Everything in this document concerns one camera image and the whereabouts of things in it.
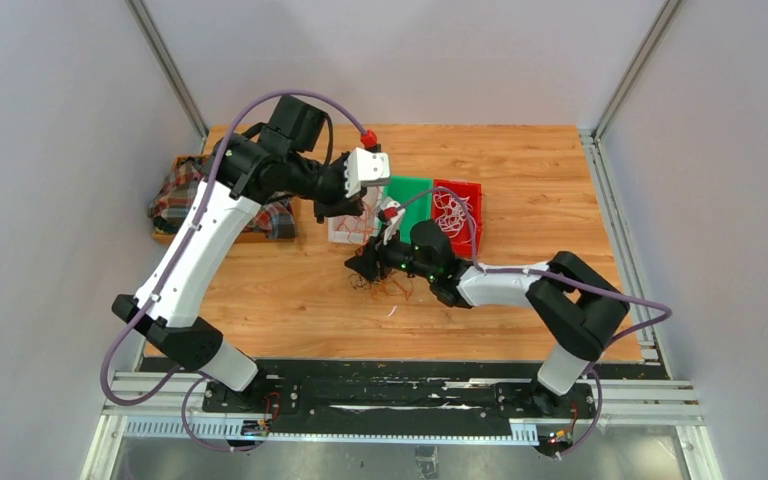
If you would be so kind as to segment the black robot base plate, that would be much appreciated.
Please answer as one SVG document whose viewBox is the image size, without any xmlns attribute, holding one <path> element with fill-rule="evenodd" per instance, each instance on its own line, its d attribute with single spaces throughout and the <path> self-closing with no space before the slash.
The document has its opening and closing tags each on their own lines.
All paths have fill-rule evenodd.
<svg viewBox="0 0 768 480">
<path fill-rule="evenodd" d="M 539 392 L 535 362 L 261 359 L 258 368 L 242 392 L 185 384 L 175 412 L 265 419 L 281 434 L 501 438 L 519 420 L 582 428 L 607 390 L 590 379 L 560 397 Z"/>
</svg>

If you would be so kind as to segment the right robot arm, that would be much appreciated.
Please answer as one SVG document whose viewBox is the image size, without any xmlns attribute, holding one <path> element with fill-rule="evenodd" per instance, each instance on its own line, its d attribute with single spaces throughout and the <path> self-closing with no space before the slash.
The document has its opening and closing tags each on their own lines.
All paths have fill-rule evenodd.
<svg viewBox="0 0 768 480">
<path fill-rule="evenodd" d="M 432 220 L 415 224 L 407 242 L 380 233 L 344 264 L 368 283 L 394 271 L 423 278 L 434 297 L 451 308 L 533 310 L 555 340 L 531 390 L 534 408 L 547 417 L 569 407 L 572 386 L 602 356 L 630 310 L 616 288 L 571 252 L 533 265 L 482 264 L 457 255 Z"/>
</svg>

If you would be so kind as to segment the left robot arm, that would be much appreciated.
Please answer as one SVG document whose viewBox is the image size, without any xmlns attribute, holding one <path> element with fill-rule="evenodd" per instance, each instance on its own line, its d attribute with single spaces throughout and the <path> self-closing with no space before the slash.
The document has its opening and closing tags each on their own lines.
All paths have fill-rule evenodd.
<svg viewBox="0 0 768 480">
<path fill-rule="evenodd" d="M 283 89 L 249 103 L 213 150 L 194 204 L 154 272 L 134 294 L 118 295 L 113 314 L 186 371 L 228 387 L 228 400 L 243 413 L 258 411 L 266 386 L 256 362 L 200 317 L 201 304 L 234 241 L 270 200 L 285 194 L 310 200 L 318 220 L 363 211 L 370 179 L 346 152 L 319 163 L 306 158 L 329 116 L 316 99 L 345 116 L 371 154 L 374 134 L 335 100 L 312 91 Z"/>
</svg>

